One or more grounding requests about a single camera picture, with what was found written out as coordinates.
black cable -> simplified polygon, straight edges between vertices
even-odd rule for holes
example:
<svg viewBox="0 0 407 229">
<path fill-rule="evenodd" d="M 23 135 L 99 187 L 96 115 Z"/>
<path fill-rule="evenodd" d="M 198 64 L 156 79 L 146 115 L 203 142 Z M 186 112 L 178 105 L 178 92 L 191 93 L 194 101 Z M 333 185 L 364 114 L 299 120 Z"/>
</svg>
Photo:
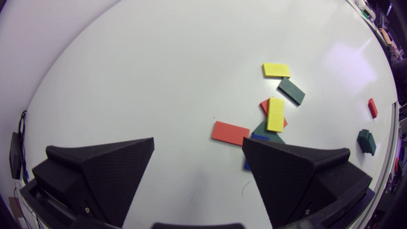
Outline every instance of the black cable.
<svg viewBox="0 0 407 229">
<path fill-rule="evenodd" d="M 30 223 L 28 222 L 28 220 L 25 218 L 25 215 L 23 213 L 23 210 L 21 209 L 20 205 L 17 202 L 17 198 L 15 197 L 15 192 L 17 191 L 17 188 L 14 188 L 14 200 L 15 203 L 17 204 L 18 208 L 20 209 L 21 214 L 23 215 L 24 221 L 26 222 L 27 226 L 29 226 L 31 229 L 33 229 L 33 227 L 30 225 Z"/>
<path fill-rule="evenodd" d="M 21 168 L 23 173 L 22 177 L 25 184 L 28 183 L 28 172 L 26 169 L 25 147 L 24 147 L 26 114 L 27 114 L 26 110 L 23 111 L 23 113 L 21 113 L 20 122 L 18 123 L 18 152 L 20 154 Z"/>
<path fill-rule="evenodd" d="M 38 228 L 39 228 L 39 229 L 44 229 L 44 227 L 42 226 L 41 221 L 38 219 L 38 216 L 35 216 L 35 217 L 36 217 L 36 219 L 37 219 Z"/>
<path fill-rule="evenodd" d="M 17 181 L 14 182 L 14 187 L 17 188 L 18 191 L 21 190 L 21 184 L 18 183 Z M 23 198 L 22 196 L 18 195 L 18 192 L 17 192 L 17 197 L 18 197 L 18 199 L 21 200 L 20 203 L 22 203 L 22 204 L 24 205 L 24 207 L 26 207 L 26 209 L 37 219 L 38 228 L 39 228 L 39 229 L 44 229 L 44 226 L 42 225 L 41 221 L 38 219 L 38 216 L 35 215 L 35 214 L 33 214 L 34 211 L 31 210 L 31 209 L 27 206 L 26 203 L 24 203 L 24 198 Z"/>
<path fill-rule="evenodd" d="M 27 206 L 27 204 L 24 203 L 24 198 L 23 198 L 22 196 L 20 197 L 20 195 L 18 195 L 18 193 L 21 191 L 21 184 L 18 183 L 18 182 L 17 182 L 17 184 L 20 186 L 20 187 L 18 188 L 18 192 L 17 192 L 18 198 L 21 200 L 21 203 L 24 205 L 24 207 L 26 207 L 27 210 L 28 210 L 30 213 L 33 213 L 33 211 L 30 210 L 30 208 Z"/>
</svg>

white table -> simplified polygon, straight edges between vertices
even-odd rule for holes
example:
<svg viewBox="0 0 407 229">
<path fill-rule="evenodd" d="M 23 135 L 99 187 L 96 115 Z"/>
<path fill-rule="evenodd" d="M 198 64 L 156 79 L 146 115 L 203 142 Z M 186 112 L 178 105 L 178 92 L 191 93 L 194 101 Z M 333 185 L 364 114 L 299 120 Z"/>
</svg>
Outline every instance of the white table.
<svg viewBox="0 0 407 229">
<path fill-rule="evenodd" d="M 306 93 L 302 105 L 276 90 L 280 79 L 263 78 L 263 62 L 289 65 L 290 80 Z M 343 0 L 118 3 L 72 42 L 36 92 L 27 168 L 46 159 L 47 145 L 154 137 L 124 228 L 270 228 L 241 147 L 210 138 L 215 121 L 253 131 L 264 119 L 258 104 L 270 96 L 286 101 L 288 126 L 279 136 L 287 144 L 347 147 L 376 187 L 397 95 L 379 43 Z M 375 156 L 357 144 L 362 129 L 374 135 Z"/>
</svg>

orange block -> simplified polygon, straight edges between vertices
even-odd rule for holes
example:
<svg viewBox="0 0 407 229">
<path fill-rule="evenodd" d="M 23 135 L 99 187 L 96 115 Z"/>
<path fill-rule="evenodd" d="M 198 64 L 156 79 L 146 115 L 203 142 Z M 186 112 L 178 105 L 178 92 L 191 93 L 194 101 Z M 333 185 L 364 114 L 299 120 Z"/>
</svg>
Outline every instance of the orange block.
<svg viewBox="0 0 407 229">
<path fill-rule="evenodd" d="M 269 99 L 266 99 L 263 102 L 261 102 L 260 107 L 261 107 L 261 109 L 263 110 L 264 114 L 267 117 L 267 113 L 269 112 Z M 284 117 L 284 127 L 287 126 L 287 125 L 288 125 L 287 120 L 285 120 L 285 117 Z"/>
<path fill-rule="evenodd" d="M 243 137 L 249 137 L 250 130 L 240 126 L 216 121 L 212 138 L 228 143 L 243 145 Z"/>
</svg>

person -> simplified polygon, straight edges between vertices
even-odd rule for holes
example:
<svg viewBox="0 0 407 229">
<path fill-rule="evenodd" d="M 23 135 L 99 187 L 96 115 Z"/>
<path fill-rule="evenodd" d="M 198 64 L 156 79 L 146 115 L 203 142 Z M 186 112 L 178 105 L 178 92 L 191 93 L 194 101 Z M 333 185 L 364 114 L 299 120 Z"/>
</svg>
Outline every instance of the person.
<svg viewBox="0 0 407 229">
<path fill-rule="evenodd" d="M 396 83 L 398 102 L 401 106 L 407 103 L 407 59 L 398 60 L 397 47 L 390 40 L 389 34 L 382 28 L 379 28 L 384 41 L 389 49 L 387 59 L 393 72 L 393 78 Z"/>
</svg>

blue block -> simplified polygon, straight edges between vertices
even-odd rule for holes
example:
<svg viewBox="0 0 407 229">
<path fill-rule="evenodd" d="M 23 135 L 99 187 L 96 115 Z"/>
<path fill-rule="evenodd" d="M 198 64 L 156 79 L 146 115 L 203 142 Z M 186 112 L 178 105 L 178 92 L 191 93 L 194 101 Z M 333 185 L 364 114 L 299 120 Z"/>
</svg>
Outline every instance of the blue block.
<svg viewBox="0 0 407 229">
<path fill-rule="evenodd" d="M 245 170 L 250 170 L 249 163 L 247 162 L 247 160 L 246 160 L 245 168 L 244 168 L 244 169 L 245 169 Z"/>
<path fill-rule="evenodd" d="M 252 134 L 252 139 L 258 139 L 258 140 L 264 140 L 264 141 L 269 141 L 270 138 L 266 136 L 261 136 L 257 134 Z"/>
</svg>

